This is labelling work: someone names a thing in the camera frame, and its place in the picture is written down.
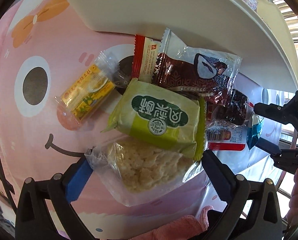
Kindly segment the dark jelly red-edged pack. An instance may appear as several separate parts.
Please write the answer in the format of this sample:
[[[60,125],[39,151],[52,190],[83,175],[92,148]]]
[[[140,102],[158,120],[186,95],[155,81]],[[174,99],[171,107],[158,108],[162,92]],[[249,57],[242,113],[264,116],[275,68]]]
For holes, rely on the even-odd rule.
[[[213,151],[242,151],[246,147],[246,126],[253,104],[239,90],[233,89],[226,106],[207,104],[206,136]]]

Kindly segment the maroon chestnut snack packet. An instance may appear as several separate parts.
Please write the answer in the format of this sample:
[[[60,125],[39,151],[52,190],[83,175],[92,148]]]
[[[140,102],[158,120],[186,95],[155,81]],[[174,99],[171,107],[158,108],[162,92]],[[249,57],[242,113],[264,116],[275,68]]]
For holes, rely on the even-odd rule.
[[[151,83],[187,97],[225,106],[242,57],[186,45],[171,29],[164,31]]]

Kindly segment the white plastic bin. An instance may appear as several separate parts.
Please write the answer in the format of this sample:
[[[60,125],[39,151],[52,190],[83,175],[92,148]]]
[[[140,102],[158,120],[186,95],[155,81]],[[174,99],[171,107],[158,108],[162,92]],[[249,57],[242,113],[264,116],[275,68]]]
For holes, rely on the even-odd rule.
[[[295,53],[285,52],[263,20],[243,0],[68,0],[84,24],[95,31],[161,39],[171,29],[188,46],[242,57],[240,71],[268,89],[298,90]]]

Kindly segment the rice crisp clear pack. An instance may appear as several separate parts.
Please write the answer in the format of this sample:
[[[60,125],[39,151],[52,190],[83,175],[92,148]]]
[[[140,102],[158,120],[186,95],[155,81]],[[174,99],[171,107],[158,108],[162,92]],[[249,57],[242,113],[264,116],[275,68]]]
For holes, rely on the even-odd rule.
[[[113,198],[127,207],[154,201],[203,171],[200,161],[126,136],[88,149],[85,157]]]

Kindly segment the cartoon printed tablecloth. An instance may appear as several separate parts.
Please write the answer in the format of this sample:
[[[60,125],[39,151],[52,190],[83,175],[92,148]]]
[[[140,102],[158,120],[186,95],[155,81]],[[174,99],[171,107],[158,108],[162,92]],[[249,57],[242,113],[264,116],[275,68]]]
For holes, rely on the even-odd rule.
[[[48,180],[64,173],[84,152],[123,138],[108,118],[122,97],[114,89],[89,113],[80,103],[78,122],[65,107],[90,75],[100,53],[124,72],[133,63],[134,36],[90,30],[67,0],[20,0],[0,20],[0,158],[15,202],[29,177]],[[185,215],[199,216],[225,203],[204,172],[151,202],[127,207],[117,202],[89,167],[90,178],[72,206],[96,238],[123,239],[148,232]]]

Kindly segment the blue foil candy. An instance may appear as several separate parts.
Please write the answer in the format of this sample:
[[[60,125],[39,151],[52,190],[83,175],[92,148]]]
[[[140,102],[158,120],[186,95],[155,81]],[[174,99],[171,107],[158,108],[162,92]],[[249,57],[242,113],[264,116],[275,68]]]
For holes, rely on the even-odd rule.
[[[252,113],[248,121],[246,144],[251,150],[259,141],[263,129],[264,117]]]

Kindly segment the green pastry packet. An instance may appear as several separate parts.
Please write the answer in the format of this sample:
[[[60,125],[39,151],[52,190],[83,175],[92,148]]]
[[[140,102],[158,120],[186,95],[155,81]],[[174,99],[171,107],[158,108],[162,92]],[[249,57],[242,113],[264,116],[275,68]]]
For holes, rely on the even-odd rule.
[[[198,161],[208,146],[206,103],[133,78],[104,131],[112,129]]]

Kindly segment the yellow pineapple cake pack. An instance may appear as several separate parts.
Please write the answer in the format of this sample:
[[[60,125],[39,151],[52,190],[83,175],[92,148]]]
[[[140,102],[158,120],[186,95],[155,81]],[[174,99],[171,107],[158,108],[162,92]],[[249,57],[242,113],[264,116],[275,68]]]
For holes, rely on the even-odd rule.
[[[91,66],[61,96],[55,97],[62,113],[82,124],[114,90],[112,78],[117,69],[116,57],[101,51]]]

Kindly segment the red white biscuit packet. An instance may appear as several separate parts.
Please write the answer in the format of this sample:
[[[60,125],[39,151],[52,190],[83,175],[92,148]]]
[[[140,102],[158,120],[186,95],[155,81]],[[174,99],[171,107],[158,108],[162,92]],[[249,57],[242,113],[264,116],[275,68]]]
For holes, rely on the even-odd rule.
[[[131,77],[151,83],[161,42],[149,37],[135,35],[134,45]]]

